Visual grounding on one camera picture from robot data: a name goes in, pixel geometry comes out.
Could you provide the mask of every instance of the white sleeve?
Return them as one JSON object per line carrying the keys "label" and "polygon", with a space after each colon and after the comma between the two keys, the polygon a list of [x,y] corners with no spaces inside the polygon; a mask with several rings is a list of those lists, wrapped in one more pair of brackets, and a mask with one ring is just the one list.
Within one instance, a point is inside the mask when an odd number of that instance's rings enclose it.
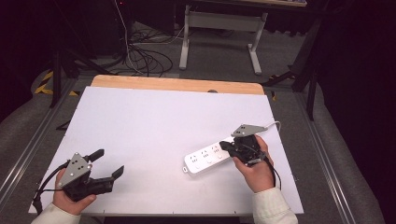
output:
{"label": "white sleeve", "polygon": [[53,203],[50,203],[46,209],[33,220],[32,224],[78,224],[81,216],[74,216],[66,213]]}
{"label": "white sleeve", "polygon": [[279,188],[268,189],[253,195],[253,217],[256,224],[298,223]]}

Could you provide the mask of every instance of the table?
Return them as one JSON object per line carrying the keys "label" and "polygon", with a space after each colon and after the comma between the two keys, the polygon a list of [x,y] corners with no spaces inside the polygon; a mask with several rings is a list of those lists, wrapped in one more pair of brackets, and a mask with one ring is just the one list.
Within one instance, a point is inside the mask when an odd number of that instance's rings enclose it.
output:
{"label": "table", "polygon": [[[232,4],[235,1],[222,1],[222,4],[228,2]],[[242,3],[254,3],[269,6],[282,6],[282,7],[305,7],[306,3],[290,2],[282,0],[243,0],[236,1]],[[185,19],[184,19],[184,37],[183,45],[180,55],[179,68],[184,70],[187,68],[187,60],[189,55],[189,30],[190,27],[212,28],[212,29],[227,29],[246,32],[255,32],[255,39],[253,44],[248,44],[247,49],[250,55],[250,60],[253,65],[254,73],[256,75],[262,74],[259,60],[257,58],[256,49],[262,36],[262,29],[264,28],[265,21],[268,13],[263,12],[261,17],[249,16],[236,16],[224,15],[219,13],[205,13],[191,11],[191,5],[186,5]]]}
{"label": "table", "polygon": [[[218,93],[203,92],[210,90]],[[92,177],[109,176],[121,165],[124,174],[113,192],[99,195],[85,210],[87,215],[251,215],[252,192],[231,160],[195,177],[182,171],[184,156],[229,137],[242,120],[274,121],[261,85],[97,76],[84,91],[49,172],[76,151],[86,155],[104,148]],[[285,198],[294,212],[302,213],[275,126],[262,134],[277,161]],[[42,195],[44,206],[50,201],[51,194]]]}

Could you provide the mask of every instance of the person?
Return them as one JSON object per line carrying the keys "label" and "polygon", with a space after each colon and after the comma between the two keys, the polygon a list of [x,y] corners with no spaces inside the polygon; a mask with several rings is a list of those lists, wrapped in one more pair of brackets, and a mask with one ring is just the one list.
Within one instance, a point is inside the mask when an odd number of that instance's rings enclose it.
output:
{"label": "person", "polygon": [[[266,153],[269,161],[274,165],[264,140],[256,135],[260,148]],[[270,167],[265,161],[258,162],[252,167],[233,158],[236,168],[244,176],[247,185],[254,192],[253,218],[256,224],[294,224],[298,223],[297,216],[291,211],[279,188],[274,187],[274,179]],[[65,169],[56,176],[55,186],[59,183]],[[62,190],[53,194],[53,201],[44,211],[33,220],[32,224],[64,223],[78,224],[81,212],[93,203],[96,195],[89,195],[78,202],[73,202]]]}

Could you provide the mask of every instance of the power socket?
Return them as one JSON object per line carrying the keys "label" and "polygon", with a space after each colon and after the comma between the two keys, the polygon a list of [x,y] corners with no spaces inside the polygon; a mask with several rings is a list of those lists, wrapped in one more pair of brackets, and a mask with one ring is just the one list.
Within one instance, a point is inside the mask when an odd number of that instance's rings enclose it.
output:
{"label": "power socket", "polygon": [[[233,137],[222,141],[232,142]],[[198,175],[203,171],[219,165],[230,158],[228,151],[222,150],[219,142],[195,151],[184,158],[183,172],[189,175]]]}

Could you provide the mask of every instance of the white power strip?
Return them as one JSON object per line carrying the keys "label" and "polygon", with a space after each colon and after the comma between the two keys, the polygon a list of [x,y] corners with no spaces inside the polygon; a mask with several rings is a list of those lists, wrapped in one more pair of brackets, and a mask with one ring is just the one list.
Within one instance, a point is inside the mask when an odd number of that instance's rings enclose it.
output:
{"label": "white power strip", "polygon": [[[222,141],[232,142],[233,137]],[[195,151],[184,158],[183,172],[189,175],[198,175],[209,167],[221,164],[230,158],[228,151],[222,150],[219,142]]]}

